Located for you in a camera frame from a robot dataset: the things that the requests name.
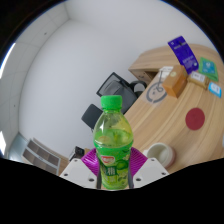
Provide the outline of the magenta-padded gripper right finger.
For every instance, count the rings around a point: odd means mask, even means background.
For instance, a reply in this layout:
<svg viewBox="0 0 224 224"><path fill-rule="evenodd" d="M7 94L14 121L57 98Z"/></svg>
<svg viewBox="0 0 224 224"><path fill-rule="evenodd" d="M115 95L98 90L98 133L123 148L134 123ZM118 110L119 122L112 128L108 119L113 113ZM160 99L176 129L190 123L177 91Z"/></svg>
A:
<svg viewBox="0 0 224 224"><path fill-rule="evenodd" d="M139 150L131 148L128 172L130 189L146 186L168 175L156 158L147 158Z"/></svg>

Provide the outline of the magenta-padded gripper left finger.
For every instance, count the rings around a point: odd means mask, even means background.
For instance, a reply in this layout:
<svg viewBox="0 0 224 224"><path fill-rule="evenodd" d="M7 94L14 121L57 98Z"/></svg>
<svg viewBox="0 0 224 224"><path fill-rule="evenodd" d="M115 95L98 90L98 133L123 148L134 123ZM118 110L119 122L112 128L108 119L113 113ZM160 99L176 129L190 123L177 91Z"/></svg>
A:
<svg viewBox="0 0 224 224"><path fill-rule="evenodd" d="M81 159L72 159L60 177L84 188L100 189L101 176L96 149L90 150Z"/></svg>

